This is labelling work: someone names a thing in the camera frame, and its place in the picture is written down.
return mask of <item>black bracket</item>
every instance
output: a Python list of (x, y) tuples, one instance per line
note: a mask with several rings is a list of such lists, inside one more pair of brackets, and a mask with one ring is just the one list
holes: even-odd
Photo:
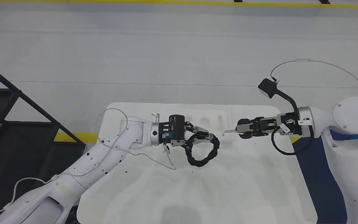
[(322, 4), (331, 4), (329, 0), (319, 0), (319, 2)]

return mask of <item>wire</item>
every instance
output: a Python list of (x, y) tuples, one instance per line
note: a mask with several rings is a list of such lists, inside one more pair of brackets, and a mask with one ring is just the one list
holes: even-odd
[(273, 72), (275, 69), (277, 69), (278, 67), (280, 67), (281, 65), (284, 65), (284, 64), (288, 64), (288, 63), (291, 63), (291, 62), (318, 62), (318, 63), (323, 63), (323, 64), (327, 64), (327, 65), (330, 65), (330, 66), (333, 66), (333, 67), (336, 67), (348, 74), (350, 74), (357, 82), (358, 82), (358, 78), (356, 76), (354, 76), (351, 72), (345, 70), (344, 68), (341, 68), (339, 66), (336, 66), (334, 64), (331, 64), (331, 63), (328, 63), (328, 62), (323, 62), (321, 60), (312, 60), (312, 59), (295, 59), (295, 60), (290, 60), (290, 61), (287, 61), (287, 62), (283, 62), (281, 64), (278, 64), (276, 65), (270, 72), (270, 77), (272, 78), (272, 80), (274, 80), (276, 83), (279, 82), (279, 80), (277, 80), (274, 76), (272, 76)]
[(300, 151), (297, 151), (297, 152), (284, 152), (282, 151), (281, 149), (278, 148), (278, 146), (276, 145), (275, 143), (275, 139), (274, 139), (274, 136), (275, 136), (275, 133), (280, 129), (281, 127), (280, 126), (277, 126), (274, 131), (271, 133), (271, 142), (272, 142), (272, 145), (274, 146), (274, 148), (279, 151), (281, 154), (285, 155), (285, 156), (294, 156), (294, 155), (297, 155), (297, 154), (300, 154), (301, 152), (305, 151), (307, 148), (309, 148), (311, 146), (311, 144), (313, 143), (313, 139), (314, 139), (314, 132), (313, 132), (313, 128), (312, 126), (310, 125), (309, 126), (309, 132), (310, 132), (310, 139), (309, 139), (309, 142), (308, 144), (303, 147)]
[(108, 152), (105, 154), (105, 156), (103, 157), (103, 159), (98, 163), (98, 166), (97, 166), (97, 167), (94, 167), (92, 170), (90, 170), (89, 172), (87, 172), (87, 173), (85, 173), (85, 174), (79, 174), (79, 175), (78, 175), (78, 174), (71, 174), (71, 172), (68, 171), (68, 174), (67, 174), (67, 173), (63, 173), (63, 174), (60, 174), (60, 175), (85, 176), (85, 175), (89, 174), (90, 172), (92, 172), (94, 169), (98, 168), (98, 167), (101, 165), (101, 163), (103, 162), (103, 160), (105, 160), (105, 158), (108, 156), (108, 154), (109, 154), (109, 153), (111, 152), (111, 150), (114, 148), (114, 145), (116, 144), (116, 142), (118, 141), (118, 139), (122, 136), (122, 134), (124, 133), (124, 131), (125, 131), (125, 130), (127, 129), (127, 127), (128, 127), (128, 117), (127, 117), (127, 115), (126, 115), (122, 110), (120, 110), (120, 109), (117, 109), (117, 108), (107, 108), (107, 109), (104, 110), (101, 114), (98, 115), (97, 120), (96, 120), (96, 124), (98, 123), (98, 119), (100, 118), (100, 116), (101, 116), (104, 112), (106, 112), (106, 111), (108, 111), (108, 110), (117, 110), (117, 111), (121, 112), (121, 113), (124, 115), (125, 119), (126, 119), (126, 124), (125, 124), (125, 127), (124, 127), (123, 131), (122, 131), (121, 133), (119, 133), (119, 135), (117, 136), (117, 138), (114, 140), (112, 146), (108, 146), (108, 145), (104, 144), (105, 146), (109, 147), (110, 149), (109, 149)]
[(15, 184), (15, 186), (14, 186), (14, 188), (13, 188), (13, 194), (12, 194), (12, 199), (11, 199), (11, 201), (10, 201), (9, 203), (7, 203), (7, 204), (4, 206), (4, 208), (3, 208), (2, 210), (0, 210), (0, 212), (5, 211), (5, 210), (6, 210), (9, 206), (11, 206), (12, 203), (15, 201), (17, 185), (18, 185), (20, 182), (22, 182), (23, 180), (38, 180), (38, 181), (42, 182), (43, 184), (48, 184), (49, 182), (53, 181), (54, 179), (51, 178), (49, 181), (43, 181), (43, 180), (41, 180), (41, 179), (39, 179), (39, 178), (22, 178), (21, 180), (17, 181), (16, 184)]
[(114, 145), (116, 144), (117, 140), (119, 139), (119, 137), (122, 136), (124, 130), (127, 129), (127, 126), (128, 126), (128, 117), (127, 117), (127, 115), (126, 115), (123, 111), (121, 111), (120, 109), (117, 109), (117, 108), (107, 108), (105, 111), (103, 111), (103, 112), (98, 116), (98, 118), (97, 118), (97, 120), (96, 120), (96, 123), (98, 122), (99, 117), (100, 117), (104, 112), (106, 112), (107, 110), (118, 110), (118, 111), (122, 112), (122, 113), (124, 114), (124, 116), (126, 117), (126, 121), (127, 121), (127, 122), (126, 122), (126, 126), (125, 126), (125, 128), (123, 129), (123, 131), (118, 135), (118, 137), (116, 138), (116, 140), (114, 141), (114, 143), (113, 143), (111, 146), (109, 146), (109, 145), (107, 145), (107, 144), (104, 144), (104, 143), (100, 140), (99, 136), (97, 137), (97, 139), (99, 140), (99, 142), (100, 142), (102, 145), (104, 145), (104, 146), (110, 148), (109, 151), (107, 152), (106, 156), (101, 160), (101, 162), (107, 157), (107, 155), (110, 153), (111, 149), (113, 149), (113, 150), (121, 150), (121, 151), (126, 152), (126, 153), (129, 153), (129, 154), (131, 154), (131, 155), (133, 155), (133, 156), (143, 155), (143, 156), (146, 156), (147, 158), (149, 158), (150, 160), (152, 160), (152, 161), (154, 161), (154, 162), (156, 162), (156, 163), (158, 163), (158, 164), (160, 164), (160, 165), (162, 165), (162, 166), (165, 166), (165, 167), (168, 168), (168, 169), (176, 170), (175, 166), (173, 165), (173, 163), (172, 163), (172, 161), (171, 161), (171, 159), (170, 159), (170, 157), (169, 157), (169, 153), (168, 153), (167, 151), (165, 151), (165, 152), (166, 152), (166, 154), (167, 154), (167, 157), (168, 157), (168, 159), (169, 159), (169, 162), (171, 163), (171, 165), (172, 165), (173, 167), (167, 166), (167, 165), (165, 165), (165, 164), (163, 164), (163, 163), (161, 163), (161, 162), (159, 162), (159, 161), (157, 161), (157, 160), (155, 160), (155, 159), (149, 157), (149, 156), (148, 156), (147, 154), (145, 154), (145, 153), (132, 153), (132, 152), (130, 152), (129, 150), (124, 150), (124, 149), (121, 149), (121, 148), (115, 148)]

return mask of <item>white cable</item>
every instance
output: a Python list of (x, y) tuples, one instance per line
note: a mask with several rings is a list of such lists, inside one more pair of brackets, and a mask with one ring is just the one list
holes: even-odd
[(331, 63), (328, 63), (328, 62), (323, 62), (323, 61), (321, 61), (321, 60), (312, 60), (312, 59), (295, 59), (295, 60), (290, 60), (290, 61), (287, 61), (287, 62), (283, 62), (283, 63), (281, 63), (281, 64), (278, 64), (278, 65), (276, 65), (276, 66), (271, 70), (271, 72), (270, 72), (270, 77), (271, 77), (276, 83), (278, 83), (279, 80), (277, 80), (275, 77), (273, 77), (273, 76), (272, 76), (272, 73), (274, 72), (275, 69), (277, 69), (277, 68), (280, 67), (281, 65), (283, 65), (283, 64), (288, 64), (288, 63), (291, 63), (291, 62), (318, 62), (318, 63), (328, 64), (328, 65), (330, 65), (330, 66), (336, 67), (336, 68), (338, 68), (338, 69), (340, 69), (340, 70), (342, 70), (342, 71), (344, 71), (344, 72), (350, 74), (350, 75), (358, 82), (358, 78), (357, 78), (356, 76), (354, 76), (352, 73), (350, 73), (349, 71), (345, 70), (344, 68), (341, 68), (341, 67), (339, 67), (339, 66), (336, 66), (336, 65), (331, 64)]
[[(97, 124), (97, 122), (98, 122), (99, 117), (100, 117), (104, 112), (106, 112), (107, 110), (118, 110), (118, 111), (120, 111), (120, 112), (122, 112), (122, 113), (124, 114), (124, 116), (126, 117), (126, 121), (127, 121), (126, 126), (125, 126), (125, 128), (124, 128), (124, 130), (126, 130), (126, 129), (127, 129), (127, 126), (128, 126), (128, 117), (127, 117), (127, 115), (126, 115), (123, 111), (121, 111), (120, 109), (117, 109), (117, 108), (108, 108), (108, 109), (106, 109), (105, 111), (103, 111), (103, 112), (97, 117), (96, 124)], [(114, 141), (114, 143), (112, 144), (112, 146), (109, 146), (109, 145), (107, 145), (107, 144), (104, 144), (104, 143), (100, 140), (100, 137), (99, 137), (99, 136), (97, 137), (98, 141), (99, 141), (102, 145), (104, 145), (104, 146), (110, 148), (110, 150), (108, 151), (108, 153), (106, 154), (106, 156), (110, 153), (111, 149), (113, 149), (113, 150), (121, 150), (121, 151), (126, 152), (126, 153), (129, 153), (129, 154), (131, 154), (131, 155), (133, 155), (133, 156), (144, 155), (144, 156), (146, 156), (147, 158), (149, 158), (150, 160), (152, 160), (152, 161), (154, 161), (154, 162), (156, 162), (156, 163), (158, 163), (158, 164), (160, 164), (160, 165), (162, 165), (162, 166), (164, 166), (164, 167), (166, 167), (166, 168), (168, 168), (168, 169), (176, 170), (176, 168), (175, 168), (175, 166), (173, 165), (173, 163), (172, 163), (172, 161), (171, 161), (171, 159), (170, 159), (170, 157), (169, 157), (169, 154), (168, 154), (167, 152), (166, 152), (167, 157), (168, 157), (169, 162), (171, 163), (171, 165), (172, 165), (173, 167), (169, 167), (169, 166), (167, 166), (167, 165), (165, 165), (165, 164), (163, 164), (163, 163), (161, 163), (161, 162), (159, 162), (159, 161), (157, 161), (157, 160), (155, 160), (155, 159), (149, 157), (149, 156), (148, 156), (147, 154), (145, 154), (145, 153), (132, 153), (132, 152), (130, 152), (129, 150), (123, 150), (123, 149), (121, 149), (121, 148), (115, 148), (114, 145), (115, 145), (115, 143), (117, 142), (117, 140), (119, 139), (119, 137), (122, 135), (122, 133), (124, 132), (124, 130), (119, 134), (119, 136), (116, 138), (116, 140)]]
[(115, 139), (115, 141), (113, 142), (113, 144), (112, 144), (112, 146), (108, 146), (108, 145), (105, 145), (105, 146), (107, 146), (107, 147), (109, 147), (110, 149), (108, 150), (108, 152), (105, 154), (105, 156), (103, 157), (103, 159), (98, 163), (98, 166), (97, 167), (94, 167), (92, 170), (90, 170), (89, 172), (87, 172), (87, 173), (85, 173), (85, 174), (71, 174), (69, 171), (69, 175), (71, 175), (71, 176), (85, 176), (85, 175), (87, 175), (87, 174), (89, 174), (90, 172), (92, 172), (94, 169), (96, 169), (96, 168), (98, 168), (100, 165), (101, 165), (101, 163), (103, 162), (103, 160), (105, 160), (105, 158), (108, 156), (108, 154), (111, 152), (111, 150), (114, 148), (114, 145), (116, 144), (116, 142), (118, 141), (118, 139), (122, 136), (122, 134), (124, 133), (124, 131), (127, 129), (127, 127), (128, 127), (128, 117), (127, 117), (127, 115), (122, 111), (122, 110), (120, 110), (120, 109), (117, 109), (117, 108), (107, 108), (106, 110), (104, 110), (101, 114), (99, 114), (99, 116), (97, 117), (97, 120), (96, 120), (96, 124), (98, 123), (98, 119), (101, 117), (101, 115), (104, 113), (104, 112), (106, 112), (106, 111), (108, 111), (108, 110), (117, 110), (117, 111), (119, 111), (119, 112), (121, 112), (123, 115), (124, 115), (124, 117), (125, 117), (125, 119), (126, 119), (126, 124), (125, 124), (125, 127), (124, 127), (124, 129), (123, 129), (123, 131), (121, 132), (121, 133), (119, 133), (119, 135), (117, 136), (117, 138)]
[(49, 182), (53, 181), (54, 180), (54, 177), (51, 178), (49, 181), (43, 181), (39, 178), (22, 178), (21, 180), (19, 180), (18, 182), (16, 182), (14, 188), (13, 188), (13, 194), (12, 194), (12, 199), (9, 203), (7, 203), (4, 208), (2, 210), (0, 210), (0, 212), (3, 212), (5, 211), (9, 206), (12, 205), (12, 203), (15, 201), (15, 196), (16, 196), (16, 188), (17, 188), (17, 185), (22, 182), (23, 180), (38, 180), (40, 182), (42, 182), (43, 184), (48, 184)]
[[(104, 144), (99, 138), (98, 138), (98, 140), (100, 141), (100, 143), (101, 143), (102, 145), (104, 145), (104, 146), (106, 146), (106, 147), (113, 148), (113, 146), (114, 146), (114, 145), (109, 146), (109, 145)], [(170, 159), (170, 157), (169, 157), (169, 155), (168, 155), (167, 152), (166, 152), (166, 154), (167, 154), (167, 156), (168, 156), (169, 162), (171, 163), (171, 165), (172, 165), (173, 167), (167, 166), (167, 165), (165, 165), (165, 164), (163, 164), (163, 163), (161, 163), (161, 162), (159, 162), (159, 161), (157, 161), (157, 160), (155, 160), (155, 159), (149, 157), (147, 154), (142, 153), (142, 152), (141, 152), (141, 153), (132, 153), (132, 152), (129, 151), (129, 150), (123, 150), (123, 149), (121, 149), (121, 148), (113, 148), (113, 150), (121, 150), (121, 151), (126, 152), (126, 153), (128, 153), (128, 154), (131, 154), (131, 155), (133, 155), (133, 156), (143, 155), (143, 156), (146, 156), (147, 158), (149, 158), (150, 160), (152, 160), (152, 161), (154, 161), (154, 162), (156, 162), (156, 163), (158, 163), (158, 164), (160, 164), (160, 165), (162, 165), (162, 166), (165, 166), (165, 167), (168, 168), (168, 169), (176, 170), (176, 168), (174, 167), (174, 164), (172, 163), (172, 161), (171, 161), (171, 159)]]

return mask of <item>black cable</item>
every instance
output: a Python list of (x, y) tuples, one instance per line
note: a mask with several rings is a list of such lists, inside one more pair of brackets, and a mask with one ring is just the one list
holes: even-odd
[(305, 151), (307, 148), (309, 148), (313, 142), (313, 139), (314, 139), (314, 132), (313, 132), (313, 128), (312, 126), (310, 125), (309, 126), (309, 132), (310, 132), (310, 139), (309, 139), (309, 142), (308, 144), (303, 147), (300, 151), (298, 152), (284, 152), (282, 151), (281, 149), (278, 148), (278, 146), (276, 145), (275, 143), (275, 139), (274, 139), (274, 136), (275, 136), (275, 133), (280, 129), (281, 127), (280, 126), (277, 126), (274, 131), (271, 133), (271, 142), (272, 142), (272, 145), (274, 146), (274, 148), (279, 151), (281, 154), (285, 155), (285, 156), (295, 156), (303, 151)]
[(209, 135), (209, 133), (197, 132), (197, 133), (193, 134), (186, 141), (186, 144), (182, 145), (182, 147), (185, 149), (185, 154), (186, 154), (186, 157), (187, 157), (190, 165), (202, 167), (218, 155), (218, 149), (220, 147), (220, 142), (219, 142), (218, 138), (214, 134), (212, 134), (213, 139), (210, 141), (210, 143), (213, 144), (213, 149), (209, 152), (208, 156), (206, 158), (204, 158), (203, 160), (196, 160), (193, 158), (192, 147), (193, 147), (194, 141), (196, 139), (205, 139), (205, 137), (208, 135)]

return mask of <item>robotic arm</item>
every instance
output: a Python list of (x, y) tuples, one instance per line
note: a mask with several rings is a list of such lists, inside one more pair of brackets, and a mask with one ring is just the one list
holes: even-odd
[(274, 134), (313, 138), (322, 137), (329, 169), (343, 194), (347, 223), (358, 223), (358, 140), (336, 142), (330, 129), (342, 134), (358, 134), (358, 97), (342, 100), (329, 110), (307, 106), (298, 108), (295, 101), (277, 89), (277, 83), (264, 79), (258, 86), (260, 91), (272, 98), (279, 95), (293, 107), (293, 112), (278, 114), (275, 117), (257, 117), (252, 120), (240, 119), (233, 130), (243, 139), (271, 134), (274, 147), (284, 155), (296, 155), (301, 151), (284, 152), (274, 141)]
[[(182, 115), (171, 115), (169, 122), (164, 123), (159, 122), (159, 115), (157, 119), (155, 123), (140, 118), (122, 120), (119, 136), (102, 139), (63, 173), (52, 177), (49, 183), (8, 204), (0, 215), (0, 223), (64, 224), (70, 209), (80, 196), (120, 164), (127, 154), (126, 150), (163, 143), (165, 146), (181, 146), (191, 152), (192, 145), (203, 140), (211, 141), (219, 148), (219, 142), (215, 141), (217, 138), (214, 135), (194, 127), (190, 122), (186, 122)], [(185, 140), (186, 131), (194, 134), (189, 140)], [(209, 160), (210, 158), (204, 162), (194, 160), (194, 163), (206, 164)], [(190, 164), (193, 162), (190, 156), (188, 161)]]

